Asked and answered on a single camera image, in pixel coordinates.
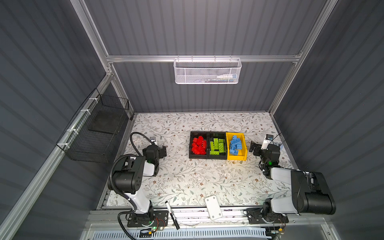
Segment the blue lego row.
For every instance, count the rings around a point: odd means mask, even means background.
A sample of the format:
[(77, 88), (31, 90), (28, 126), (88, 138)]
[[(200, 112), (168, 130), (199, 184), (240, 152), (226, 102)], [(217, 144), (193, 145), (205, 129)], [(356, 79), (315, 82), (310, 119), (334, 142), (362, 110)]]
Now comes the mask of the blue lego row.
[(243, 146), (242, 146), (242, 142), (241, 142), (241, 141), (237, 142), (237, 144), (236, 144), (236, 150), (241, 150), (242, 148), (243, 148)]
[(231, 150), (236, 150), (237, 149), (237, 144), (230, 143), (230, 149)]

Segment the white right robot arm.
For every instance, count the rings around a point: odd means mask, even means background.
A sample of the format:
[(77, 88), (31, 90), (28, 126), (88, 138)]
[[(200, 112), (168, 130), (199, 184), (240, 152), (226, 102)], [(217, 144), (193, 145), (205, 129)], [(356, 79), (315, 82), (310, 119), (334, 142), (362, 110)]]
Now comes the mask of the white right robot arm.
[(246, 209), (249, 223), (286, 224), (289, 214), (335, 214), (336, 202), (324, 175), (280, 166), (280, 146), (273, 143), (274, 139), (266, 135), (262, 144), (252, 141), (249, 151), (260, 157), (259, 168), (267, 179), (291, 186), (291, 196), (267, 198), (262, 206)]

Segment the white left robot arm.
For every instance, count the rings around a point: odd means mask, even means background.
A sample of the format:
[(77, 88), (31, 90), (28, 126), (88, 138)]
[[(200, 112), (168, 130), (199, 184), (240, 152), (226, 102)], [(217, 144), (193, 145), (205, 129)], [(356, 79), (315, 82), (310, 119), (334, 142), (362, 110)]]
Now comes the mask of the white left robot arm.
[[(133, 142), (133, 136), (144, 137), (150, 145), (141, 153)], [(160, 170), (160, 159), (167, 156), (167, 148), (159, 147), (155, 141), (139, 132), (130, 134), (130, 142), (136, 154), (118, 157), (113, 163), (109, 177), (108, 189), (127, 200), (132, 209), (118, 213), (118, 223), (125, 235), (134, 240), (127, 228), (144, 227), (139, 237), (150, 238), (158, 231), (159, 224), (168, 225), (170, 210), (154, 210), (153, 203), (141, 189), (144, 177), (155, 177)]]

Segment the green lego row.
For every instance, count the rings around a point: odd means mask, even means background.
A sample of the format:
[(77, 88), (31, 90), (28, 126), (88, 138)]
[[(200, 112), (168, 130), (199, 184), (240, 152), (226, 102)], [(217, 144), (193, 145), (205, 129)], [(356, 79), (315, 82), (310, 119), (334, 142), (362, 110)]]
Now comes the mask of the green lego row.
[(213, 138), (214, 150), (219, 150), (219, 139)]
[(219, 148), (219, 153), (220, 153), (220, 154), (226, 152), (225, 144), (224, 144), (224, 143), (219, 143), (219, 144), (218, 144), (218, 148)]
[(218, 156), (219, 154), (218, 151), (210, 151), (210, 155)]

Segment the blue lego brick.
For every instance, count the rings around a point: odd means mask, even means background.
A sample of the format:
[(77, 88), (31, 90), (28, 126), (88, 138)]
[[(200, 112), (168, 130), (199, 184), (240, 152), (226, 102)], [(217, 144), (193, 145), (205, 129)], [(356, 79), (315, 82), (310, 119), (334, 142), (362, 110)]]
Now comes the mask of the blue lego brick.
[(234, 135), (231, 140), (232, 145), (236, 145), (237, 143), (241, 142), (241, 140), (238, 138), (237, 135)]
[(239, 154), (239, 151), (236, 150), (236, 149), (230, 149), (230, 154), (234, 155), (234, 156), (237, 156)]

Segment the red lego row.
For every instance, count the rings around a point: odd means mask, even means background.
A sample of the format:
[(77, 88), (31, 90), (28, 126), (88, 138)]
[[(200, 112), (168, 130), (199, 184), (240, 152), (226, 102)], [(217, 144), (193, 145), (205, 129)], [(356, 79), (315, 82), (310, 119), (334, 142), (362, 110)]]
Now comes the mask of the red lego row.
[(199, 137), (197, 138), (197, 144), (198, 144), (198, 145), (202, 145), (203, 142), (204, 142), (204, 138), (203, 138), (202, 136), (199, 136)]
[(192, 153), (194, 155), (206, 155), (206, 149), (205, 148), (202, 148), (202, 147), (193, 147), (191, 149)]

